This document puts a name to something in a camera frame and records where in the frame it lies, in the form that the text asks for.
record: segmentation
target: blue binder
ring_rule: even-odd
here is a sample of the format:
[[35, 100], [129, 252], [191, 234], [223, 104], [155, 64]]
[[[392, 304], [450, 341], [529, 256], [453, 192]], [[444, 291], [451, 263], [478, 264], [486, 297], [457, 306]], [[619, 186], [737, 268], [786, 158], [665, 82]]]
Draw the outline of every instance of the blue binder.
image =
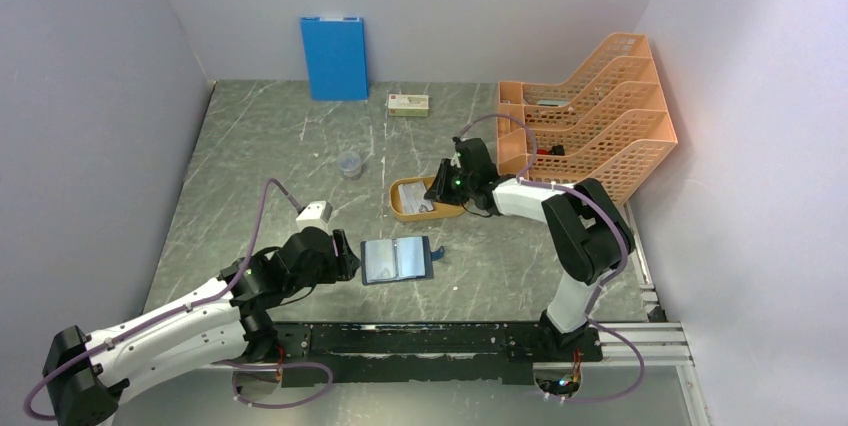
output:
[[301, 18], [300, 31], [312, 99], [368, 99], [362, 18]]

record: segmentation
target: yellow oval tray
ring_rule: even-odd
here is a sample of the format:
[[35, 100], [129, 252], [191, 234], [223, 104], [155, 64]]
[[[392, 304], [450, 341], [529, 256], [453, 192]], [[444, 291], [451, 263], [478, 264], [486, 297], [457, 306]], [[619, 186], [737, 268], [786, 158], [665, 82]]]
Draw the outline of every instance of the yellow oval tray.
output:
[[428, 213], [403, 213], [403, 206], [400, 202], [400, 193], [398, 192], [398, 187], [401, 184], [416, 183], [418, 181], [423, 181], [424, 187], [429, 188], [433, 184], [433, 180], [435, 179], [435, 176], [430, 176], [426, 178], [404, 178], [392, 183], [391, 187], [389, 188], [389, 206], [391, 206], [392, 214], [395, 216], [395, 218], [398, 219], [398, 221], [424, 221], [426, 219], [444, 219], [462, 216], [462, 213], [465, 212], [462, 206], [437, 203], [435, 201], [433, 201], [433, 211], [430, 211]]

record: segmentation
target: white wall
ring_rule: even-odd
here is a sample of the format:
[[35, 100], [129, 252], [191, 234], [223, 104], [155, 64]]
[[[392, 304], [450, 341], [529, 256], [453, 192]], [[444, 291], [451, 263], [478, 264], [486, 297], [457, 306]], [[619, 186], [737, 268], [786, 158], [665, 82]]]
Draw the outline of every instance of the white wall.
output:
[[634, 206], [716, 425], [848, 422], [846, 0], [652, 0], [680, 147]]
[[649, 0], [170, 0], [210, 77], [306, 79], [298, 18], [365, 17], [371, 79], [562, 81]]
[[209, 88], [167, 0], [0, 0], [0, 31], [0, 424], [44, 424], [53, 335], [141, 311]]

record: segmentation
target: black wire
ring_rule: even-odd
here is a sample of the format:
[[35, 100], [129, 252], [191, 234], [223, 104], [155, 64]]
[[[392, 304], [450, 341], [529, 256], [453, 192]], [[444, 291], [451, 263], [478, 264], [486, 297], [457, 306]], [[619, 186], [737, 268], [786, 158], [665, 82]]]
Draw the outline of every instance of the black wire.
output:
[[306, 297], [307, 297], [307, 296], [309, 296], [310, 294], [312, 294], [312, 291], [315, 291], [315, 286], [312, 286], [312, 288], [309, 290], [309, 292], [308, 292], [308, 293], [306, 293], [306, 294], [304, 294], [303, 296], [301, 296], [301, 297], [299, 297], [299, 298], [297, 298], [297, 299], [292, 299], [291, 301], [286, 301], [285, 303], [282, 303], [280, 306], [285, 306], [285, 305], [287, 305], [287, 304], [296, 303], [296, 302], [300, 301], [301, 299], [306, 299]]
[[468, 210], [468, 208], [466, 208], [466, 207], [465, 207], [465, 203], [462, 203], [462, 209], [464, 209], [466, 213], [471, 213], [471, 214], [473, 214], [474, 216], [480, 216], [481, 218], [491, 218], [491, 217], [492, 217], [492, 214], [491, 214], [491, 213], [489, 213], [489, 215], [488, 215], [488, 216], [483, 216], [483, 215], [482, 215], [482, 214], [480, 214], [480, 213], [475, 213], [474, 211], [469, 211], [469, 210]]

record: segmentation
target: table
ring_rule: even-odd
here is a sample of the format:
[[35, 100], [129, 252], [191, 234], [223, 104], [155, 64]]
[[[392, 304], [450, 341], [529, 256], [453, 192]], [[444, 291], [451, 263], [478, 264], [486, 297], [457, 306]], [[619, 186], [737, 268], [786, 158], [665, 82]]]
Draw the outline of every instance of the table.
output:
[[[276, 177], [302, 203], [329, 200], [331, 227], [355, 251], [360, 241], [427, 235], [445, 246], [433, 280], [364, 286], [319, 285], [307, 299], [273, 309], [277, 321], [536, 320], [556, 292], [562, 267], [547, 227], [517, 217], [464, 214], [401, 223], [392, 216], [393, 181], [432, 176], [453, 154], [451, 137], [494, 109], [494, 84], [376, 83], [370, 99], [313, 102], [305, 82], [219, 81], [215, 87], [145, 306], [149, 311], [199, 286], [245, 252], [260, 187]], [[388, 93], [429, 94], [429, 118], [389, 117]], [[494, 148], [493, 122], [479, 136]], [[362, 177], [340, 176], [336, 157], [354, 149]], [[281, 246], [297, 231], [295, 212], [271, 192], [257, 248]], [[637, 254], [601, 296], [601, 321], [645, 321]]]

